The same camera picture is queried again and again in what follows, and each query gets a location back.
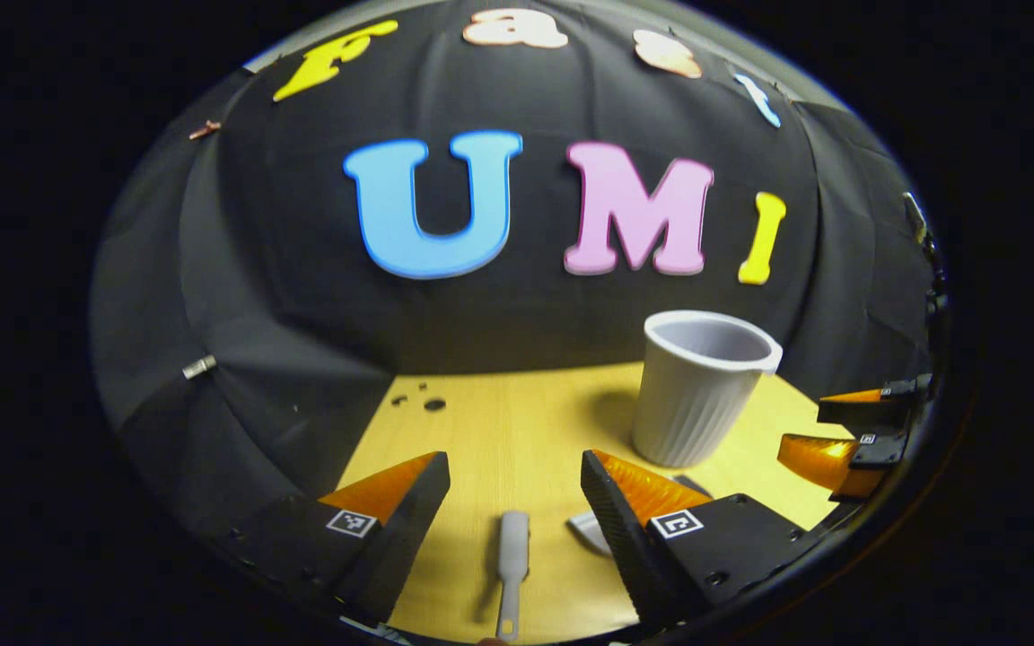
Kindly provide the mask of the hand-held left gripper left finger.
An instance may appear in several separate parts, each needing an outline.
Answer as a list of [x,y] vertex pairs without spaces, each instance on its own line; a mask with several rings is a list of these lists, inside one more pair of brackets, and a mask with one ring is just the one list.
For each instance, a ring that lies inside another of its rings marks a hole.
[[446,451],[430,451],[320,498],[283,496],[229,525],[225,555],[308,612],[385,623],[449,486]]

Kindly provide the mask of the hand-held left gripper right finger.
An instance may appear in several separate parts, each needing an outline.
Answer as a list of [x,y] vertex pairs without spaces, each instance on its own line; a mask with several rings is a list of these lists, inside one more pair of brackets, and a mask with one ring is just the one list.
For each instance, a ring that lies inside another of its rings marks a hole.
[[819,543],[754,496],[710,498],[607,451],[583,452],[580,486],[644,625],[714,612]]

